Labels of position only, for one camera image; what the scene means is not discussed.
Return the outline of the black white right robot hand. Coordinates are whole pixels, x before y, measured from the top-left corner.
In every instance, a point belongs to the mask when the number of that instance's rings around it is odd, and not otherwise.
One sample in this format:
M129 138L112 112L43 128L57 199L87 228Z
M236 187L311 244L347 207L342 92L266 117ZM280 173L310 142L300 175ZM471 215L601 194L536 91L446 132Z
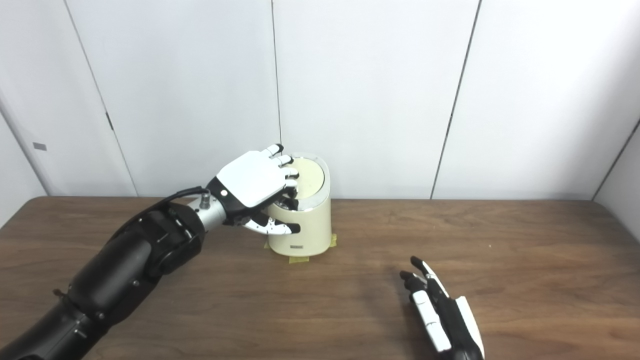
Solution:
M399 273L437 360L484 360L485 347L466 296L451 297L424 260L410 257L416 274Z

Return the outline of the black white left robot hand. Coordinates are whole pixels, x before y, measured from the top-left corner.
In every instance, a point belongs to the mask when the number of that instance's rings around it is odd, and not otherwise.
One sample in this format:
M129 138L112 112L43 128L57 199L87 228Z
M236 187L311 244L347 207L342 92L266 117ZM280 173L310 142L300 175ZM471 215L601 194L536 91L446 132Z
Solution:
M300 224L263 212L282 198L294 201L298 193L299 171L291 166L294 159L283 154L283 149L276 143L261 151L250 150L222 167L206 185L214 199L210 209L202 209L199 215L206 230L225 225L266 235L301 231Z

